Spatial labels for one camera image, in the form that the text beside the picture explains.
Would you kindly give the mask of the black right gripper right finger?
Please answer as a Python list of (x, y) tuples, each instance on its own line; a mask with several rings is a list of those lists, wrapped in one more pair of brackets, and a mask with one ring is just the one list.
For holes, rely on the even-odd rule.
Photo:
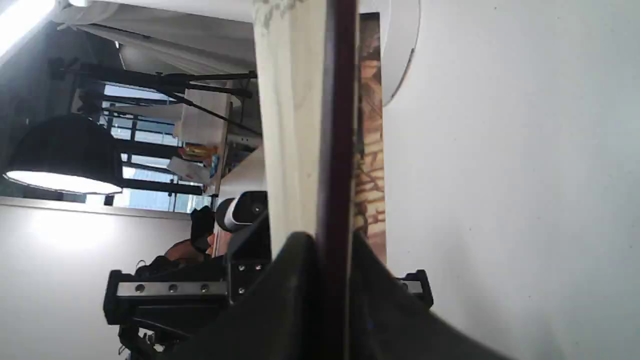
[(350, 262), (352, 360), (503, 360), (498, 351), (446, 323), (380, 262), (361, 234)]

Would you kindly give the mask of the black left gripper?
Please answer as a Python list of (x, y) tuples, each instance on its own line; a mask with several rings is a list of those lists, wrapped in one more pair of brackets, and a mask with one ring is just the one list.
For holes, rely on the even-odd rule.
[[(276, 259), (266, 258), (268, 221), (264, 213), (238, 232), (238, 248), (225, 256), (192, 264), (160, 256), (133, 274), (111, 271), (103, 314), (118, 327), (122, 346), (135, 359), (167, 360), (180, 343), (237, 303)], [(430, 310), (433, 297), (424, 271), (395, 278)]]

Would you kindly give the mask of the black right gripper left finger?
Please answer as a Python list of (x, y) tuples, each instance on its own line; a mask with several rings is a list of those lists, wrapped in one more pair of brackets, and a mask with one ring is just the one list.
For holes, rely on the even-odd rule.
[(242, 298), (167, 360), (317, 360), (320, 308), (317, 248), (294, 232)]

